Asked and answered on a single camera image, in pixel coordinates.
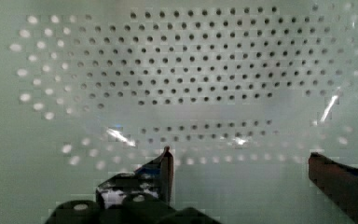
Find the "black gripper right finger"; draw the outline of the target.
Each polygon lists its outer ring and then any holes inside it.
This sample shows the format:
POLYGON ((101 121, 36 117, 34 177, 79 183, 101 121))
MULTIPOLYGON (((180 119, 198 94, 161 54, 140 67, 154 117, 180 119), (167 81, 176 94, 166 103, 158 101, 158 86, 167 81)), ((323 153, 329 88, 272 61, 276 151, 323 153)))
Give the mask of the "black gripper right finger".
POLYGON ((333 161, 312 152, 309 179, 355 224, 358 224, 358 168, 333 161))

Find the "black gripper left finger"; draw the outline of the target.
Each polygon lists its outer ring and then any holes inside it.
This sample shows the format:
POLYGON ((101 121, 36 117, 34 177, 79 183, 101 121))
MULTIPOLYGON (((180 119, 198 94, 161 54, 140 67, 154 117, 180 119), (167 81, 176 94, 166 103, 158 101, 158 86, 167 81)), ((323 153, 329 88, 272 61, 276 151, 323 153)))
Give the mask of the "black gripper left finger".
POLYGON ((165 203, 172 197, 173 155, 165 146, 152 161, 130 173, 119 173, 101 183, 95 190, 96 202, 108 209, 121 205, 130 194, 149 194, 165 203))

